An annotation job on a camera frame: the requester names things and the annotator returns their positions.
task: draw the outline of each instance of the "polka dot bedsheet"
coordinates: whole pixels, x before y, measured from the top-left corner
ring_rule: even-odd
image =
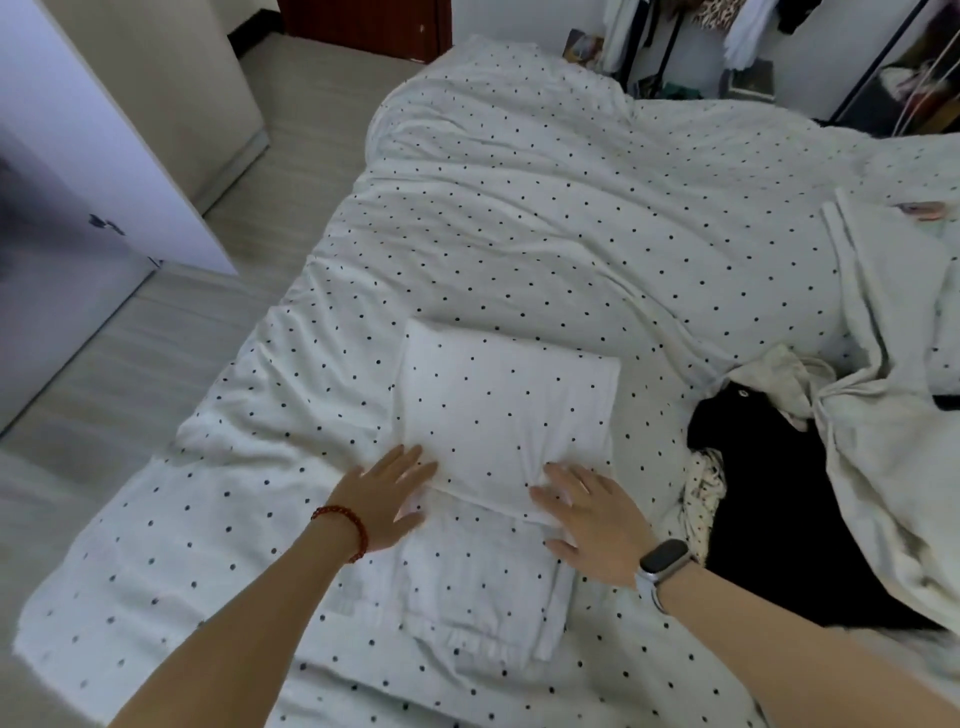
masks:
[[[722,374],[778,342],[852,368],[820,205],[836,187],[953,201],[960,143],[875,141],[760,104],[635,102],[534,46],[475,38],[384,101],[367,164],[175,441],[26,604],[15,650],[85,715],[111,719],[346,468],[378,456],[412,316],[619,357],[613,466],[663,536],[682,534],[684,427]],[[930,353],[942,389],[956,363],[946,339]],[[577,576],[553,659],[521,671],[322,604],[268,724],[370,723],[763,720],[679,623]]]

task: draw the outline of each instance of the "black garment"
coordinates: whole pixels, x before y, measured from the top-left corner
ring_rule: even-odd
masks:
[[[820,5],[821,0],[780,0],[777,3],[777,13],[780,14],[780,25],[777,29],[789,36],[800,27],[809,15]]]
[[[817,427],[808,424],[798,431],[765,394],[738,384],[697,405],[686,443],[719,450],[727,481],[707,569],[822,626],[939,629],[874,576],[840,515]]]

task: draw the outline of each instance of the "wooden floor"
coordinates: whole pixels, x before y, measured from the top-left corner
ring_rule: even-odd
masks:
[[[166,265],[148,279],[0,439],[0,625],[77,532],[166,444],[248,332],[300,271],[364,167],[383,97],[421,66],[286,36],[242,61],[271,148],[206,219],[238,279]],[[77,728],[9,650],[5,728]]]

